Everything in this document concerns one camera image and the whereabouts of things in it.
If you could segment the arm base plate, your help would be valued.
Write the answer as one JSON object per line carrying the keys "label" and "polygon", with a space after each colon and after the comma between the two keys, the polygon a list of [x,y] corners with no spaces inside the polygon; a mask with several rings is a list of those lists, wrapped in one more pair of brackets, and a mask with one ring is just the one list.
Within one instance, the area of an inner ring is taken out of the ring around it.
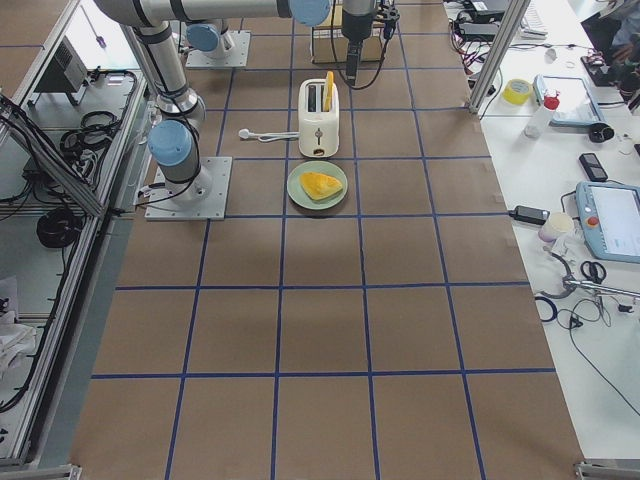
{"label": "arm base plate", "polygon": [[223,220],[225,218],[231,157],[201,157],[201,169],[189,188],[178,195],[181,187],[169,182],[153,189],[146,206],[148,221]]}
{"label": "arm base plate", "polygon": [[250,31],[220,33],[211,25],[191,25],[186,38],[189,44],[186,67],[189,69],[217,70],[247,65]]}

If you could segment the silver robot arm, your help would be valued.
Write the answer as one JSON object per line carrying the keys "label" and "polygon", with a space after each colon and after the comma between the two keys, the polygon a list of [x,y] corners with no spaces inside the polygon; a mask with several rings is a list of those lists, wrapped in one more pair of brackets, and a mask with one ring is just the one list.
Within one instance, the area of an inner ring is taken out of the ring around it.
{"label": "silver robot arm", "polygon": [[151,130],[148,147],[158,163],[167,201],[199,197],[210,180],[202,172],[199,129],[204,102],[191,88],[172,38],[173,21],[208,26],[230,18],[292,18],[308,27],[335,12],[334,1],[98,1],[96,6],[139,50],[146,79],[153,83],[162,121]]}
{"label": "silver robot arm", "polygon": [[233,48],[228,30],[226,19],[191,22],[187,24],[186,39],[192,49],[210,58],[225,58]]}

